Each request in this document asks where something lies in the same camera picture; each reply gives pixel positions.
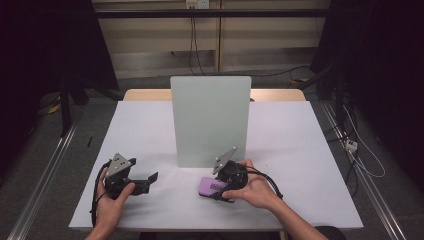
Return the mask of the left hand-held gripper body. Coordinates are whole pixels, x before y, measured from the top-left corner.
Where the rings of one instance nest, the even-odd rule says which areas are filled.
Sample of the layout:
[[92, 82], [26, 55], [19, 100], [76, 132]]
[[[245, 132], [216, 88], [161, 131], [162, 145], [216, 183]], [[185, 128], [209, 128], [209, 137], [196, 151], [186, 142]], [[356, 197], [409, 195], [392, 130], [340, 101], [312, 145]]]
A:
[[104, 183], [112, 199], [117, 199], [123, 189], [131, 182], [128, 176], [132, 166], [128, 160], [121, 154], [116, 153], [110, 161]]

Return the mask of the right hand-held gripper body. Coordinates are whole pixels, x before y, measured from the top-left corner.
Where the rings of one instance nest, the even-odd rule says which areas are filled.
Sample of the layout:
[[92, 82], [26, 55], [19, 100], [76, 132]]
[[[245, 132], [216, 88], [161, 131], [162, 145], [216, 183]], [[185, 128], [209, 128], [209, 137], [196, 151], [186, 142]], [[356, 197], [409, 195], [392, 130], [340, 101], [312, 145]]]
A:
[[216, 180], [226, 184], [222, 192], [242, 189], [248, 183], [247, 168], [232, 160], [236, 151], [237, 148], [232, 147], [215, 159], [212, 174], [216, 176]]

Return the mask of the purple whiteboard eraser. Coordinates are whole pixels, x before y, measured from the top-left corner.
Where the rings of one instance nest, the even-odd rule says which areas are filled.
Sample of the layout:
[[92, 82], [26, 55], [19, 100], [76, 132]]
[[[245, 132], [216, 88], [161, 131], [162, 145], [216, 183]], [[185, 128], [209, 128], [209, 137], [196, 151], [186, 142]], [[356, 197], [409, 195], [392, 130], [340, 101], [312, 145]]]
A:
[[198, 187], [198, 194], [202, 197], [211, 198], [213, 193], [220, 191], [226, 186], [225, 182], [210, 177], [202, 177]]

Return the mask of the frosted glass whiteboard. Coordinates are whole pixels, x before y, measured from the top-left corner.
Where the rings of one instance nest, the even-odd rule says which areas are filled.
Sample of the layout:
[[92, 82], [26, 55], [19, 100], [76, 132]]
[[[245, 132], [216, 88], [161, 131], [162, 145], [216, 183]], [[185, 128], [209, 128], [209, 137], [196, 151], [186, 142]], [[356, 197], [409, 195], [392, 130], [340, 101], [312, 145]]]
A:
[[211, 168], [235, 149], [245, 158], [251, 93], [249, 76], [170, 78], [178, 165]]

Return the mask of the person's right hand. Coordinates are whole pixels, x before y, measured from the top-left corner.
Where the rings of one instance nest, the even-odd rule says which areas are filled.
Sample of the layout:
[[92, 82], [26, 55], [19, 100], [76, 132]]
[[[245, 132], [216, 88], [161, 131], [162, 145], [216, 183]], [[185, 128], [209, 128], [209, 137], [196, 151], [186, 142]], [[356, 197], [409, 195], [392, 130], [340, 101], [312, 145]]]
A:
[[242, 199], [254, 207], [272, 212], [279, 211], [284, 206], [284, 202], [273, 192], [266, 179], [257, 174], [248, 175], [248, 183], [244, 188], [225, 191], [222, 197]]

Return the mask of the person's left hand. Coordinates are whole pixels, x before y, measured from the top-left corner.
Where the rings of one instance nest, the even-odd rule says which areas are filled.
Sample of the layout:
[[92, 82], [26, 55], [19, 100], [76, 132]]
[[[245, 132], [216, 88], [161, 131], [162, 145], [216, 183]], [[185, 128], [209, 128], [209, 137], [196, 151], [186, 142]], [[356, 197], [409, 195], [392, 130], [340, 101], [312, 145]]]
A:
[[104, 186], [104, 179], [108, 168], [102, 170], [99, 183], [97, 185], [97, 220], [95, 229], [101, 231], [103, 235], [111, 234], [118, 226], [122, 217], [124, 203], [135, 188], [134, 183], [129, 183], [121, 192], [119, 197], [111, 199]]

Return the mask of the white table mat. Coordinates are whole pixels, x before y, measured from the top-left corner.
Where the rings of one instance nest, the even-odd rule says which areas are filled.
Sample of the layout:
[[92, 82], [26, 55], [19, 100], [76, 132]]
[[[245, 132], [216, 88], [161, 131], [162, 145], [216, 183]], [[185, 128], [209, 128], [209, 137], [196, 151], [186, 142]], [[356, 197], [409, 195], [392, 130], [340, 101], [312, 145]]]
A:
[[[199, 196], [199, 182], [212, 170], [178, 167], [170, 102], [120, 102], [93, 168], [100, 169], [115, 153], [136, 159], [131, 177], [158, 176], [148, 194], [127, 200], [122, 229], [276, 231], [281, 227], [269, 211], [245, 201], [226, 203]], [[246, 155], [309, 223], [362, 227], [309, 102], [251, 103]]]

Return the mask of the metal floor track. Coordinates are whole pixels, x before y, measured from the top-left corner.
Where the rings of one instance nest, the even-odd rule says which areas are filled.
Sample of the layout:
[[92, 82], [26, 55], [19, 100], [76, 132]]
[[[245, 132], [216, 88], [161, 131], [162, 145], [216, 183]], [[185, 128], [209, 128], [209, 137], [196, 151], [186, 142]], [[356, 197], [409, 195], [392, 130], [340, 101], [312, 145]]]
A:
[[[376, 179], [382, 179], [386, 176], [386, 168], [382, 164], [381, 160], [376, 156], [376, 154], [370, 149], [370, 147], [364, 142], [357, 130], [357, 126], [351, 113], [345, 106], [342, 106], [342, 115], [346, 116], [345, 122], [351, 126], [351, 129], [354, 134], [354, 139], [351, 139], [346, 130], [343, 130], [343, 123], [338, 123], [336, 121], [336, 110], [329, 102], [322, 102], [322, 108], [332, 126], [332, 131], [336, 134], [337, 141], [341, 144], [344, 152], [347, 154], [349, 159], [350, 168], [356, 173], [358, 181], [363, 186], [373, 208], [376, 210], [376, 213], [384, 226], [386, 232], [389, 235], [390, 240], [407, 240], [407, 235], [401, 228], [401, 225], [397, 218], [395, 217], [393, 211], [389, 207], [388, 202], [383, 197], [382, 193], [375, 184]], [[357, 151], [352, 153], [345, 149], [345, 141], [353, 140], [363, 146], [368, 153], [372, 155], [372, 159], [380, 166], [382, 172], [374, 173], [370, 171], [365, 163], [359, 156], [359, 147]]]
[[25, 206], [19, 213], [7, 240], [25, 240], [28, 232], [34, 222], [36, 215], [41, 209], [41, 205], [45, 200], [46, 194], [53, 182], [59, 166], [66, 154], [69, 144], [75, 134], [76, 128], [81, 121], [84, 110], [78, 109], [75, 116], [71, 118], [69, 125], [63, 123], [61, 126], [61, 136], [57, 140], [54, 152], [49, 156], [47, 165], [43, 168], [42, 175], [35, 181], [31, 179], [33, 190]]

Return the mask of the wooden table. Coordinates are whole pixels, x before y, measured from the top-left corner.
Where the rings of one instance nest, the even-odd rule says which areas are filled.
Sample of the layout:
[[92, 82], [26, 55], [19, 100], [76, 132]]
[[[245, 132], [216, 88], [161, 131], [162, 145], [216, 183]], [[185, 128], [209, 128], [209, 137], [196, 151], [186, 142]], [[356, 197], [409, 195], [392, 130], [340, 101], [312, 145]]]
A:
[[[250, 97], [255, 101], [305, 101], [299, 89], [252, 89]], [[130, 89], [124, 95], [124, 101], [171, 101], [170, 89]]]

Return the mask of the black metal stand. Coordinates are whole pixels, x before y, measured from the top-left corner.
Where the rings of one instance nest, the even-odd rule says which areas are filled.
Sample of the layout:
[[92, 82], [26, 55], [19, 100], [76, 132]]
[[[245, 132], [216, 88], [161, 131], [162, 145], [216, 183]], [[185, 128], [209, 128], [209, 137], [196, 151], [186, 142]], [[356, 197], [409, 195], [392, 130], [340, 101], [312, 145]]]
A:
[[65, 137], [71, 128], [71, 111], [69, 105], [69, 79], [63, 77], [60, 81], [60, 106], [62, 115], [62, 133], [61, 136]]

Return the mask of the dark curtain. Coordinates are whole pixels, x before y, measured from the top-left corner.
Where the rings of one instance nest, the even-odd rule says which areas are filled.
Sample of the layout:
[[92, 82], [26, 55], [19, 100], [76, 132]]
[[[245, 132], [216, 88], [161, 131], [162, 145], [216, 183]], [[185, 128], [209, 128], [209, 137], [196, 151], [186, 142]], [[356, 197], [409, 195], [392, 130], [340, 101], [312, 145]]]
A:
[[80, 89], [118, 83], [93, 0], [0, 0], [0, 178], [16, 162], [41, 98], [66, 80]]
[[331, 0], [311, 70], [347, 41], [348, 89], [401, 169], [424, 193], [424, 0]]

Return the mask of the wooden wall post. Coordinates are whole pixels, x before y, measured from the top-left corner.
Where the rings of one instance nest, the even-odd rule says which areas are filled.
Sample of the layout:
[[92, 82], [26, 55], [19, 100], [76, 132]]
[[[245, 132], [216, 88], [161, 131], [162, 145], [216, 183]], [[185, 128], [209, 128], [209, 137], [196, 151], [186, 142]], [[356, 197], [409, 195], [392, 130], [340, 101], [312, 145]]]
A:
[[[216, 10], [221, 10], [222, 0], [215, 0]], [[221, 69], [221, 26], [222, 20], [220, 17], [216, 18], [216, 49], [215, 49], [215, 70], [220, 72]]]

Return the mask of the black horizontal rail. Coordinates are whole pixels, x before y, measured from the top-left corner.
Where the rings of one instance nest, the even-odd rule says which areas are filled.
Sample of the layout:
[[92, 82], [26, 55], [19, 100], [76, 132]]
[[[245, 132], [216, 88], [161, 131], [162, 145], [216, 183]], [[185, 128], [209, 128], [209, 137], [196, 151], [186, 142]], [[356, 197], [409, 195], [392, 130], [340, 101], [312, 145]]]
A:
[[327, 17], [328, 9], [200, 9], [200, 10], [101, 10], [95, 11], [98, 18], [248, 18], [248, 17]]

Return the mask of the white wall outlet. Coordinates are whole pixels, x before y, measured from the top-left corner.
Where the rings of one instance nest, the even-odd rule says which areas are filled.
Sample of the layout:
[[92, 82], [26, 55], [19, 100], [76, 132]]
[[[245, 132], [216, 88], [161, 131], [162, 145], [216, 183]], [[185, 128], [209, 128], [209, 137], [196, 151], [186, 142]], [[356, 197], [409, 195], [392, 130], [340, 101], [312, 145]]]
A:
[[209, 9], [209, 0], [186, 0], [187, 9]]

